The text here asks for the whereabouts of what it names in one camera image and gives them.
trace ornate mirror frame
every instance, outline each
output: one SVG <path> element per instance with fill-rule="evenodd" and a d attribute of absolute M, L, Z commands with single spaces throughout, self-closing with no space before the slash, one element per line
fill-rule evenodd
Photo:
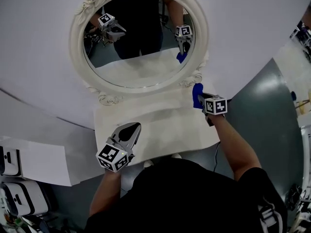
<path fill-rule="evenodd" d="M 195 83 L 202 81 L 200 68 L 206 66 L 208 59 L 208 25 L 204 12 L 196 0 L 175 0 L 190 14 L 196 34 L 193 53 L 187 57 L 188 62 L 175 76 L 160 84 L 145 88 L 120 87 L 99 77 L 90 67 L 90 63 L 84 55 L 83 35 L 91 17 L 110 1 L 85 0 L 75 13 L 69 38 L 69 52 L 74 68 L 92 92 L 100 93 L 99 99 L 102 104 L 112 105 L 123 98 L 137 98 L 163 92 L 172 89 L 177 84 L 183 87 L 192 87 Z"/>

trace strap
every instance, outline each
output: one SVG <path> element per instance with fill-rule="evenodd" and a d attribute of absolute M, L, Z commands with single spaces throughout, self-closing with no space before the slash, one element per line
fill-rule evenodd
<path fill-rule="evenodd" d="M 275 209 L 274 204 L 269 203 L 265 198 L 263 198 L 266 203 L 265 206 L 258 205 L 259 212 L 261 213 L 260 223 L 262 226 L 262 230 L 264 233 L 272 233 L 269 232 L 269 228 L 276 223 L 278 224 L 278 233 L 283 232 L 283 220 Z"/>

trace white table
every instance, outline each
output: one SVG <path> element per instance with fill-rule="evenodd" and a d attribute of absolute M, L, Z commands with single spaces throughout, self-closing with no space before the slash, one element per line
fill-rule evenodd
<path fill-rule="evenodd" d="M 193 109 L 192 89 L 176 90 L 101 106 L 94 112 L 97 149 L 120 125 L 139 122 L 142 130 L 133 148 L 130 165 L 149 159 L 189 150 L 208 148 L 219 138 L 215 127 L 209 127 L 202 111 Z"/>

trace person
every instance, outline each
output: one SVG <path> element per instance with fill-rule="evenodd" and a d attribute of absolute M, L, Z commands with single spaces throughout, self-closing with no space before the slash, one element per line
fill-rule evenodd
<path fill-rule="evenodd" d="M 174 27 L 184 24 L 183 7 L 174 0 L 163 0 Z M 159 0 L 112 0 L 104 6 L 104 12 L 116 18 L 126 29 L 126 35 L 114 42 L 114 48 L 121 59 L 139 57 L 159 52 L 163 32 L 159 16 Z M 99 27 L 97 12 L 90 23 Z"/>
<path fill-rule="evenodd" d="M 252 147 L 223 116 L 207 118 L 216 127 L 234 180 L 194 162 L 168 158 L 144 169 L 120 199 L 121 172 L 107 170 L 90 206 L 86 232 L 267 232 L 259 212 L 265 201 L 281 215 L 269 232 L 286 232 L 285 205 Z"/>

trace mirror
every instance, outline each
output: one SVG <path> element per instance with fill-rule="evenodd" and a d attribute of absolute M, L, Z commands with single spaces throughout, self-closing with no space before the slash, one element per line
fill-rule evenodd
<path fill-rule="evenodd" d="M 112 0 L 84 31 L 84 54 L 105 81 L 127 88 L 162 83 L 188 62 L 195 29 L 174 0 Z"/>

